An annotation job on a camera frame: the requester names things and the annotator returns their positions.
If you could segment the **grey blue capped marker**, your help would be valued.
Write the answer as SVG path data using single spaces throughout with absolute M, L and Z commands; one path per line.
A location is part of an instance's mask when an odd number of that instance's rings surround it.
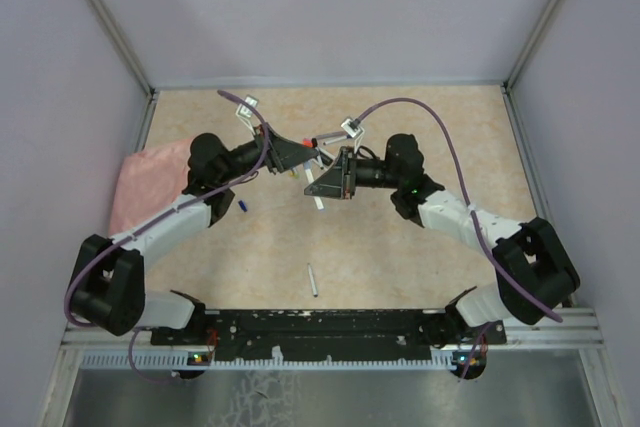
M 313 174 L 313 169 L 312 169 L 311 162 L 310 161 L 305 162 L 303 164 L 303 168 L 304 168 L 304 173 L 305 173 L 305 176 L 306 176 L 306 180 L 308 182 L 306 191 L 307 191 L 308 195 L 313 198 L 315 206 L 316 206 L 316 209 L 319 210 L 319 211 L 323 211 L 325 209 L 324 203 L 323 203 L 323 201 L 322 201 L 322 199 L 320 197 L 315 195 L 315 193 L 316 193 L 316 187 L 314 186 L 315 177 L 314 177 L 314 174 Z

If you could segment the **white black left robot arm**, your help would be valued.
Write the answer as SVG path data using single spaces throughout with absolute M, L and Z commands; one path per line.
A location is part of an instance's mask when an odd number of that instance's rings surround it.
M 255 128 L 252 141 L 234 149 L 212 133 L 197 136 L 190 144 L 187 185 L 176 200 L 129 230 L 83 241 L 64 298 L 67 320 L 114 336 L 168 328 L 186 343 L 201 341 L 208 320 L 195 311 L 195 299 L 147 291 L 146 274 L 174 247 L 221 220 L 233 203 L 233 187 L 261 168 L 285 173 L 318 154 L 312 142 L 285 139 L 269 125 Z

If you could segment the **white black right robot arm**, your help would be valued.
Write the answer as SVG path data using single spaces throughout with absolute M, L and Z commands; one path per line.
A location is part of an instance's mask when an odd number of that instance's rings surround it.
M 483 254 L 492 264 L 493 282 L 459 294 L 445 308 L 448 334 L 470 342 L 482 327 L 515 318 L 535 325 L 561 322 L 557 306 L 580 286 L 579 275 L 556 230 L 543 218 L 510 220 L 475 207 L 435 182 L 410 134 L 396 134 L 383 158 L 361 159 L 351 147 L 340 149 L 305 195 L 349 200 L 358 188 L 385 188 L 405 220 L 443 233 Z

